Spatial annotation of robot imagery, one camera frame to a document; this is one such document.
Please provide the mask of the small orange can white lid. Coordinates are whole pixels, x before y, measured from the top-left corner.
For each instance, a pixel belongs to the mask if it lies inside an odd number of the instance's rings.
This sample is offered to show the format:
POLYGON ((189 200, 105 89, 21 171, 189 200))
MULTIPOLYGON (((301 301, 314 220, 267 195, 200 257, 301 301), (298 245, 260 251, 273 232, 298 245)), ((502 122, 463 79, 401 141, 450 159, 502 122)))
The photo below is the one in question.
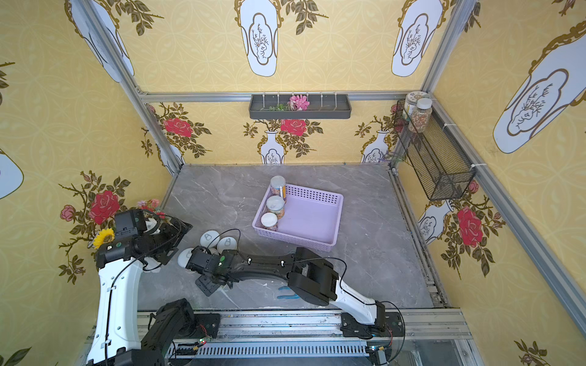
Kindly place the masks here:
POLYGON ((260 222, 262 227, 266 230, 276 231, 278 230, 279 218, 275 213, 267 212, 261 216, 260 222))

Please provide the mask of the green label can white lid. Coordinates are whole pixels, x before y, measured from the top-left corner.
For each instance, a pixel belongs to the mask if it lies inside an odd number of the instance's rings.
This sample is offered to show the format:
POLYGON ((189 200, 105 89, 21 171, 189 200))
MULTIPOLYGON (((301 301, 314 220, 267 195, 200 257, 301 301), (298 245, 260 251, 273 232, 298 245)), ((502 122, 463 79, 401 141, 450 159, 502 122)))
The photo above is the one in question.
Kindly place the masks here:
POLYGON ((280 220, 285 215, 285 200, 279 195, 273 195, 266 200, 266 208, 280 220))

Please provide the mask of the tall can with spoon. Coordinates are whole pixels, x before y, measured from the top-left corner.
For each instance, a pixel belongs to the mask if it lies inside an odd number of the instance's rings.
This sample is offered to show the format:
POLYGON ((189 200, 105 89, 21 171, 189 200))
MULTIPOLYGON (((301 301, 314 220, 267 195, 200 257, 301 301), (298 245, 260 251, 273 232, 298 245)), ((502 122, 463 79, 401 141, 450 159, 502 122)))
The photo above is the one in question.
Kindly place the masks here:
POLYGON ((272 195, 277 195, 281 197, 284 201, 286 200, 286 181, 283 176, 273 176, 270 180, 269 187, 272 195))

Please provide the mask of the purple plastic basket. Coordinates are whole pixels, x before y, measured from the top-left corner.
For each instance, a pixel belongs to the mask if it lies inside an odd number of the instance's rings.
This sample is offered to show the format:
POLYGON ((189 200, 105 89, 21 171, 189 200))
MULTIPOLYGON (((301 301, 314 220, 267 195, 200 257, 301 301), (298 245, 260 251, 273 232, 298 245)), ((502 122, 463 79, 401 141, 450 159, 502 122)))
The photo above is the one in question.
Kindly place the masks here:
POLYGON ((287 184, 284 217, 276 230, 268 230, 261 217, 268 212, 268 188, 261 199, 252 227, 259 236, 329 253, 337 243, 343 210, 343 195, 287 184))

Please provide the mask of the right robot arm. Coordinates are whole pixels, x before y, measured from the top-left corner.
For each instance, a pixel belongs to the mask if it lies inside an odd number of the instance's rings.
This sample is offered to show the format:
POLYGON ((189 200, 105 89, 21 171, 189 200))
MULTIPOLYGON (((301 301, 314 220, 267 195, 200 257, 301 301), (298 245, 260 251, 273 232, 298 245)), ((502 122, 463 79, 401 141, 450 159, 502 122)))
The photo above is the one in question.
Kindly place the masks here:
POLYGON ((342 329, 352 335, 370 338, 386 333, 385 306, 354 290, 331 263, 313 251, 298 247, 283 256, 254 256, 236 249, 214 254, 197 246, 181 254, 178 263, 200 274, 196 284, 208 297, 218 288, 253 279, 277 278, 287 283, 300 299, 313 305, 335 306, 352 317, 342 329))

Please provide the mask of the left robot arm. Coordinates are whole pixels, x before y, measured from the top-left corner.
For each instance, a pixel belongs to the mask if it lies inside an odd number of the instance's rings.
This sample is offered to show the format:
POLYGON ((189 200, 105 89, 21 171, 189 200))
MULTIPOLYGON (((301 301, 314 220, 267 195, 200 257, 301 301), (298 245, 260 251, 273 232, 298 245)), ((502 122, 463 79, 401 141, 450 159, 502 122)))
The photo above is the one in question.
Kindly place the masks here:
POLYGON ((163 365, 175 338, 200 330, 190 303, 179 299, 158 309, 146 335, 138 335, 139 282, 148 259, 166 265, 192 229, 192 224, 159 215, 149 226, 145 214, 138 209, 117 213, 114 240, 97 251, 101 293, 88 365, 163 365))

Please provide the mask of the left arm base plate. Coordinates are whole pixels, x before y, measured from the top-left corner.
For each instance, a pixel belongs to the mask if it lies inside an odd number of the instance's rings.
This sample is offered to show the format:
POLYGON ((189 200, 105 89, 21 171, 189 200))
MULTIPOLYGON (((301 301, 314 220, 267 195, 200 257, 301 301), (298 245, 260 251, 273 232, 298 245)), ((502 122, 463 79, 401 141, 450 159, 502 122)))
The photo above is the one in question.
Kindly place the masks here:
POLYGON ((203 313, 195 314, 195 332, 193 336, 197 339, 218 337, 219 326, 221 323, 221 314, 203 313))

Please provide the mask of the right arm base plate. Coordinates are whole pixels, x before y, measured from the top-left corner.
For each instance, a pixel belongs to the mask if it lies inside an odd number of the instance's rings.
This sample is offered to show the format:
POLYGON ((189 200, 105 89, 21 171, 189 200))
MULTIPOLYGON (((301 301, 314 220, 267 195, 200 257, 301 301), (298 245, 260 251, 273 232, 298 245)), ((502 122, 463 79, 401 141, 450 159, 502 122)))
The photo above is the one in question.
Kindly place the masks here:
POLYGON ((403 337, 405 335, 404 321, 397 311, 385 313, 385 324, 383 330, 377 328, 375 325, 361 324, 348 313, 342 313, 340 316, 340 330, 342 331, 344 337, 372 339, 375 337, 403 337))

